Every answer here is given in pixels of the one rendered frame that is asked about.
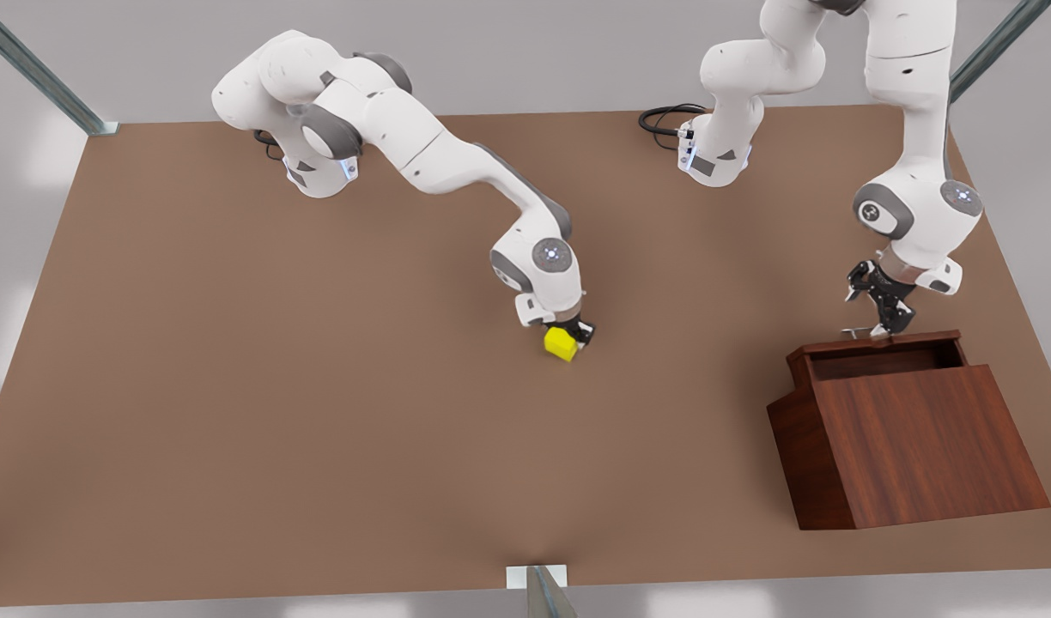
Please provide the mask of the brown wooden drawer with handle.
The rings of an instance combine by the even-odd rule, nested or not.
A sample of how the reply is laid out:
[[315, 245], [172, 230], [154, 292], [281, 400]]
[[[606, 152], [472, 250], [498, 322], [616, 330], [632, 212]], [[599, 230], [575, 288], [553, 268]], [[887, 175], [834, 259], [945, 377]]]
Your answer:
[[968, 367], [959, 331], [808, 344], [786, 357], [796, 387], [930, 369]]

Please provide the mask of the brown wooden cabinet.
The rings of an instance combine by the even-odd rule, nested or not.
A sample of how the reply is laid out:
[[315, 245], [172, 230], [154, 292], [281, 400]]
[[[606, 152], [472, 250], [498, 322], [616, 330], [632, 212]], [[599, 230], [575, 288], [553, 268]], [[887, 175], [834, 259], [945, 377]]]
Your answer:
[[816, 380], [768, 412], [804, 530], [1050, 506], [989, 367]]

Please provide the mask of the silver frame post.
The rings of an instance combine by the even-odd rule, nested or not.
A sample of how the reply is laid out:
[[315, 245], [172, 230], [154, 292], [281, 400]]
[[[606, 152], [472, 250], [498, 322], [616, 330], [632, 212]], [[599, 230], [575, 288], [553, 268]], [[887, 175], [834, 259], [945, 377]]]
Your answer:
[[526, 590], [526, 618], [580, 618], [568, 599], [568, 566], [506, 566], [506, 588]]
[[0, 56], [65, 114], [86, 136], [114, 136], [118, 123], [102, 120], [61, 78], [0, 21]]
[[968, 91], [1048, 8], [1051, 8], [1051, 0], [1019, 0], [1016, 7], [1000, 21], [997, 27], [990, 32], [951, 75], [950, 105]]

